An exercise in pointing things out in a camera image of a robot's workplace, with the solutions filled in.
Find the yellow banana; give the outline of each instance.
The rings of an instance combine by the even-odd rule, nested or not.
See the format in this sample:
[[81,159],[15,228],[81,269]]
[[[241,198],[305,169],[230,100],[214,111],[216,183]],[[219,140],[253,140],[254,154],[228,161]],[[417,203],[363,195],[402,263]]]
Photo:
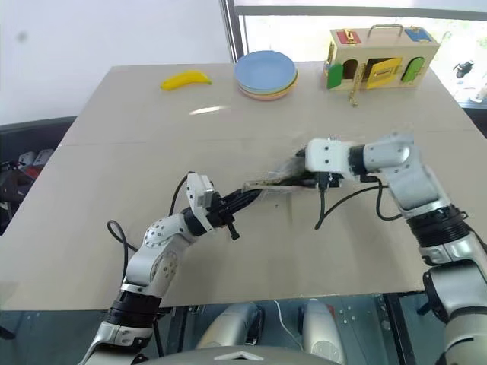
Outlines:
[[174,90],[178,87],[192,84],[193,82],[197,83],[205,83],[205,84],[212,84],[212,80],[206,75],[204,72],[201,71],[185,71],[181,72],[180,74],[176,74],[171,76],[167,80],[161,83],[161,89],[163,90]]

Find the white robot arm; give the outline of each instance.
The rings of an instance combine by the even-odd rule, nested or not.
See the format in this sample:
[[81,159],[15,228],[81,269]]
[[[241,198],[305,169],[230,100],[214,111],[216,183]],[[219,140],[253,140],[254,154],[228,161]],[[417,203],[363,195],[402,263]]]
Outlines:
[[382,173],[406,223],[432,266],[423,281],[431,308],[447,323],[444,363],[477,364],[487,359],[487,254],[463,221],[412,136],[392,134],[372,144],[314,139],[305,150],[306,168],[359,179]]
[[207,176],[189,173],[186,195],[190,208],[155,221],[145,231],[140,249],[129,260],[119,295],[80,365],[98,363],[97,350],[107,348],[135,359],[151,339],[161,299],[185,249],[198,236],[223,226],[236,240],[239,235],[233,225],[233,213],[248,206],[259,193],[238,189],[221,197]]

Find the metal handle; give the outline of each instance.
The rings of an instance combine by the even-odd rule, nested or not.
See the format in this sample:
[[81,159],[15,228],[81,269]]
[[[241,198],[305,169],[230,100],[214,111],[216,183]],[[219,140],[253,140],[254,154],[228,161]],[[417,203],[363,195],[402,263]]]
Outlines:
[[367,38],[371,36],[372,30],[374,28],[399,28],[399,34],[397,35],[398,37],[401,37],[401,34],[403,34],[404,30],[404,27],[401,24],[376,24],[368,30]]

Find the blue panel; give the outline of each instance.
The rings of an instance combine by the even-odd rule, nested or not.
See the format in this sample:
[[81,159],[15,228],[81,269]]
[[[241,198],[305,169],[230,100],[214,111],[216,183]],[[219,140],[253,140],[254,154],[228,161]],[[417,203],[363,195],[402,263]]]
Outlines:
[[404,30],[409,38],[413,42],[419,42],[421,40],[427,40],[428,42],[431,42],[432,39],[429,37],[429,35],[426,33],[426,31],[423,28],[408,28]]

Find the white table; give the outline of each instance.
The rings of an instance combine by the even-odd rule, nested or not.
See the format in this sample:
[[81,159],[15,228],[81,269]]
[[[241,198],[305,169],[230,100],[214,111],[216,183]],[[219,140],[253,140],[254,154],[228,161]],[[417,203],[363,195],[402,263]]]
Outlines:
[[[318,136],[367,143],[414,132],[454,203],[487,235],[487,144],[431,71],[417,89],[359,93],[352,108],[346,93],[323,88],[320,62],[298,67],[297,87],[268,103],[238,92],[233,65],[113,68],[0,241],[0,308],[107,308],[123,262],[109,219],[139,246],[186,171],[207,174],[227,194]],[[167,76],[194,68],[213,85],[159,89]],[[222,109],[191,115],[210,106]],[[329,191],[328,206],[362,187]],[[187,250],[163,305],[421,290],[417,243],[403,220],[375,216],[375,196],[348,201],[319,231],[317,192],[265,196],[236,214],[238,241],[219,230]],[[395,214],[384,200],[384,213]],[[177,207],[186,206],[182,195]]]

